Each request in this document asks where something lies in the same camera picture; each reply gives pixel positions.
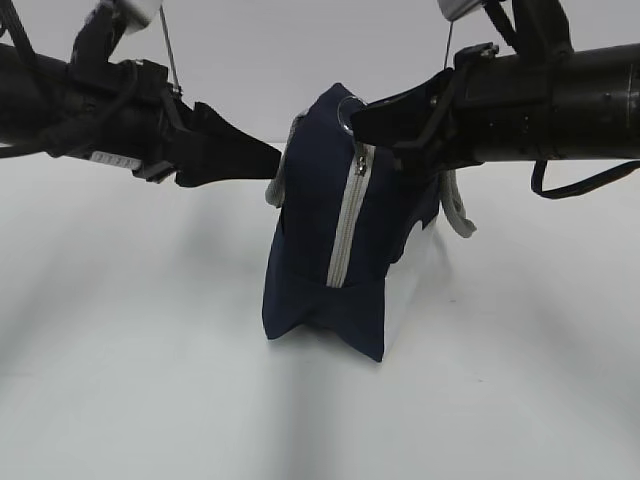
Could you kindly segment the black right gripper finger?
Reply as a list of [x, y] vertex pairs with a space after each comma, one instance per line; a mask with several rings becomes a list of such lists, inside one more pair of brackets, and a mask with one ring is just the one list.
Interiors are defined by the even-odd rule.
[[444, 69], [409, 90], [356, 111], [350, 116], [354, 138], [387, 148], [416, 139], [441, 103], [454, 73], [453, 69]]

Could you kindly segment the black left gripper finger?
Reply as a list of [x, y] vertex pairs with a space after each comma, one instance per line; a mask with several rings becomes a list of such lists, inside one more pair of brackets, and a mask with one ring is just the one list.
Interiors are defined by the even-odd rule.
[[281, 158], [278, 149], [234, 127], [202, 102], [194, 104], [187, 130], [174, 146], [175, 183], [183, 188], [226, 180], [270, 180]]

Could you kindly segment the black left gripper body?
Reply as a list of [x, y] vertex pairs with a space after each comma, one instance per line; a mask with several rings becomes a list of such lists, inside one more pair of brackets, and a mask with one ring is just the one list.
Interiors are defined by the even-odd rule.
[[64, 153], [160, 183], [176, 173], [174, 141], [192, 111], [167, 67], [112, 62], [122, 38], [142, 30], [128, 30], [107, 9], [86, 17], [65, 68]]

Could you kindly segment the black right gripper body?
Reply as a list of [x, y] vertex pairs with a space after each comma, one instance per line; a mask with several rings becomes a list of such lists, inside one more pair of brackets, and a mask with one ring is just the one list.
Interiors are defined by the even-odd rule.
[[490, 162], [543, 164], [551, 146], [551, 62], [501, 57], [494, 43], [459, 50], [441, 103], [414, 140], [390, 147], [403, 162], [454, 170]]

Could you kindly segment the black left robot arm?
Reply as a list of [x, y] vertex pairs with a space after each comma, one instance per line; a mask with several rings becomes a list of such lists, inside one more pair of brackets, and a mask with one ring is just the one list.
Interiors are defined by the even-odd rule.
[[280, 153], [209, 105], [187, 105], [175, 67], [110, 58], [123, 36], [164, 18], [160, 1], [100, 1], [67, 61], [33, 49], [13, 2], [1, 4], [1, 156], [44, 153], [124, 168], [183, 188], [270, 180]]

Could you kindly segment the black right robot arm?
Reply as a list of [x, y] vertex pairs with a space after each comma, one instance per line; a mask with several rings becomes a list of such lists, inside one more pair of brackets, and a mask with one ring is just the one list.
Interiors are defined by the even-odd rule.
[[639, 48], [577, 51], [558, 1], [445, 1], [445, 18], [487, 14], [510, 46], [459, 50], [423, 83], [351, 118], [357, 140], [412, 166], [639, 156]]

